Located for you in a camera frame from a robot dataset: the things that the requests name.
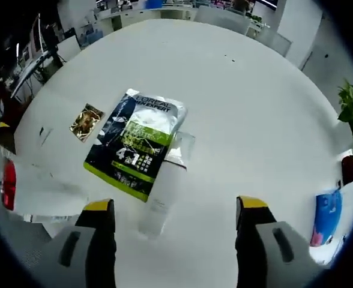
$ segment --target l'oreal package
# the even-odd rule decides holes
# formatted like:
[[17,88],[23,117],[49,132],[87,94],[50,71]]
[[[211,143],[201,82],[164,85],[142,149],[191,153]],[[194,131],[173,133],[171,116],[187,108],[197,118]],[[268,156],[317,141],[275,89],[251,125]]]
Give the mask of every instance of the l'oreal package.
[[179,101],[127,90],[91,147],[85,169],[146,202],[186,114]]

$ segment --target table surface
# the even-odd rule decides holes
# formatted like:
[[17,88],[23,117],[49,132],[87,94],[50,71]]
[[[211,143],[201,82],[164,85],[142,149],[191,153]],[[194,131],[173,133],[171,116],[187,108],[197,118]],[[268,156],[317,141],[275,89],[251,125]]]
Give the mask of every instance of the table surface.
[[[161,237],[136,230],[144,204],[83,168],[98,131],[128,88],[185,103],[181,130],[195,150]],[[85,143],[69,130],[89,103],[106,116]],[[41,89],[15,135],[20,157],[116,207],[118,287],[235,287],[235,199],[266,201],[310,240],[315,195],[339,176],[331,152],[337,114],[275,51],[235,32],[147,20],[102,38]],[[53,128],[34,145],[42,125]]]

